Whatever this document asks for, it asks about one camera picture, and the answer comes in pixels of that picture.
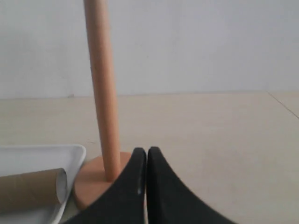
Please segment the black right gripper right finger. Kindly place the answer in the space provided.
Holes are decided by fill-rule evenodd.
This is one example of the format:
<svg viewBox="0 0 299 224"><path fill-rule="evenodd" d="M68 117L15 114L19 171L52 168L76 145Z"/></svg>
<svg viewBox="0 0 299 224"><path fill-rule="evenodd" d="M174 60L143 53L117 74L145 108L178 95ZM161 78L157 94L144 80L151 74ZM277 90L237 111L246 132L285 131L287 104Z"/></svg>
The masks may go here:
<svg viewBox="0 0 299 224"><path fill-rule="evenodd" d="M188 189L159 147L148 151L147 212L149 224L234 223Z"/></svg>

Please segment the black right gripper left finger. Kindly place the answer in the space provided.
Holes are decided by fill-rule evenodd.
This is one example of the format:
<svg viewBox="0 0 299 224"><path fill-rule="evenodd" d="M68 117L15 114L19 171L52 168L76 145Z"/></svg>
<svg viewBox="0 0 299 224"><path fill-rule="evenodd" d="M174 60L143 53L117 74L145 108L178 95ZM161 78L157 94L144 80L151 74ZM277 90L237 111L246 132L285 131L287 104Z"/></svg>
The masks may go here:
<svg viewBox="0 0 299 224"><path fill-rule="evenodd" d="M95 202L66 224L143 224L147 155L143 148L133 150L116 181Z"/></svg>

